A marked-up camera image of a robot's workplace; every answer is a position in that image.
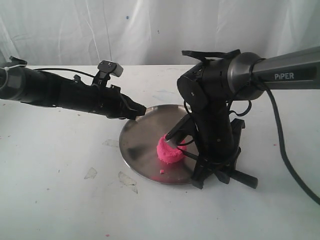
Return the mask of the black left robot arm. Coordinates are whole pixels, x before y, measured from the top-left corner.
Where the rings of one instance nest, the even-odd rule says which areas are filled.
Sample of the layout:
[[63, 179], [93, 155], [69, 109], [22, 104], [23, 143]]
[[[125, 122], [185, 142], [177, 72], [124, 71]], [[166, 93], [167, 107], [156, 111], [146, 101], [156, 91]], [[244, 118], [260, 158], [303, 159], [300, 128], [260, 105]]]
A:
[[90, 85], [81, 80], [81, 71], [72, 79], [30, 69], [27, 62], [11, 56], [0, 65], [0, 97], [38, 107], [63, 108], [97, 114], [109, 119], [129, 119], [146, 113], [146, 107], [121, 93], [118, 86], [107, 86], [111, 76], [120, 77], [123, 68], [116, 62], [103, 60]]

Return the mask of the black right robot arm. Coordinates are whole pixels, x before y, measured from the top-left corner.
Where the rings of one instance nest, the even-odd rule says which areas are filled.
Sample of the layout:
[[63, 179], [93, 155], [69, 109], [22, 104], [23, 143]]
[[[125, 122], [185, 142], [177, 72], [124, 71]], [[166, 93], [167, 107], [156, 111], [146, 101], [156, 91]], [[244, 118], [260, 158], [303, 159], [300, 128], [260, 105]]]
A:
[[255, 177], [237, 173], [243, 120], [230, 120], [233, 101], [253, 101], [267, 89], [316, 90], [320, 87], [320, 49], [313, 47], [272, 58], [252, 52], [200, 52], [184, 50], [198, 63], [177, 80], [189, 105], [182, 130], [192, 136], [198, 157], [191, 183], [202, 189], [211, 175], [228, 184], [230, 179], [255, 188]]

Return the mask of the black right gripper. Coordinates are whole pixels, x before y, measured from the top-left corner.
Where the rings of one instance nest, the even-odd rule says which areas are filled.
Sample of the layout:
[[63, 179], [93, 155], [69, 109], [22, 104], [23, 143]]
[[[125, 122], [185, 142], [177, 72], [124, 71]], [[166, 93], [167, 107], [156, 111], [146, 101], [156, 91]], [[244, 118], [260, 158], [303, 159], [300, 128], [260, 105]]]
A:
[[[245, 121], [230, 121], [227, 112], [201, 112], [194, 114], [197, 132], [194, 140], [198, 158], [191, 176], [191, 184], [203, 189], [204, 181], [213, 174], [215, 167], [230, 165], [240, 154], [240, 137]], [[216, 171], [217, 179], [228, 185], [234, 169], [222, 167]]]

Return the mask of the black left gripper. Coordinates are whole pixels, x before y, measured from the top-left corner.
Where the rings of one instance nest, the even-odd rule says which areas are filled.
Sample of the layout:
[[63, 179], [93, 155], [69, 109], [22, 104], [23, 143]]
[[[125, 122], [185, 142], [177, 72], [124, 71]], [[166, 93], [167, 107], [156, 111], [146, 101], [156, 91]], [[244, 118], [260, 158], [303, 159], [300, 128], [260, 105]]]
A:
[[57, 82], [57, 106], [60, 108], [106, 116], [109, 119], [135, 120], [147, 108], [121, 93], [115, 85], [99, 88], [82, 81], [61, 78]]

